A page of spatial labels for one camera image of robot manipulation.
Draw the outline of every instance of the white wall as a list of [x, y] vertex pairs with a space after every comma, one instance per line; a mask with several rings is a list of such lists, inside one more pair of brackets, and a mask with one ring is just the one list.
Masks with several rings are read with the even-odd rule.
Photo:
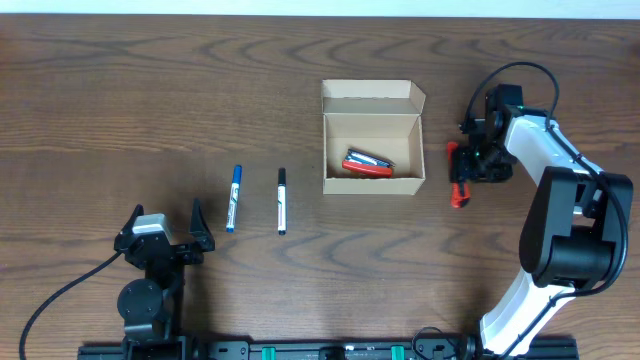
[[0, 13], [640, 19], [640, 0], [0, 0]]

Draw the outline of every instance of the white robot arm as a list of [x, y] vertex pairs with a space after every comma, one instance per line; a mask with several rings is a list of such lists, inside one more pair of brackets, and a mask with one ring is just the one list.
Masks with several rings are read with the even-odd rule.
[[[454, 150], [451, 180], [505, 181], [520, 161], [538, 186], [520, 237], [522, 267], [480, 321], [482, 352], [515, 358], [562, 306], [615, 281], [626, 256], [633, 185], [582, 157], [549, 112], [524, 106], [520, 86], [498, 85], [485, 100], [485, 119], [467, 115], [461, 125], [470, 145]], [[578, 214], [593, 226], [574, 225]], [[605, 286], [593, 289], [599, 281]]]

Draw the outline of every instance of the marker cap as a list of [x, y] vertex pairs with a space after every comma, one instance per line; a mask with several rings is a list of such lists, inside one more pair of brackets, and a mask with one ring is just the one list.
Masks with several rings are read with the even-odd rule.
[[240, 184], [241, 180], [242, 180], [242, 166], [236, 165], [236, 167], [233, 169], [233, 182], [236, 184]]
[[287, 171], [284, 168], [278, 169], [278, 185], [287, 185]]

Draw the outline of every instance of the blue marker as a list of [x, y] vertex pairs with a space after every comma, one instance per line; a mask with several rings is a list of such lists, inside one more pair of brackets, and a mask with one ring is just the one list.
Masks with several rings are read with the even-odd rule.
[[233, 181], [231, 182], [231, 195], [229, 195], [229, 213], [227, 213], [227, 232], [233, 232], [236, 228], [236, 214], [238, 213], [238, 194], [240, 193], [240, 181], [242, 180], [242, 166], [236, 165], [233, 169]]

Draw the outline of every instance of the box lid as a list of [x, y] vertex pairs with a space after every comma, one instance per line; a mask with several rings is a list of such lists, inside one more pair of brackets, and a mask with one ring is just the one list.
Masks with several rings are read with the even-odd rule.
[[425, 94], [410, 80], [323, 80], [324, 114], [420, 115]]

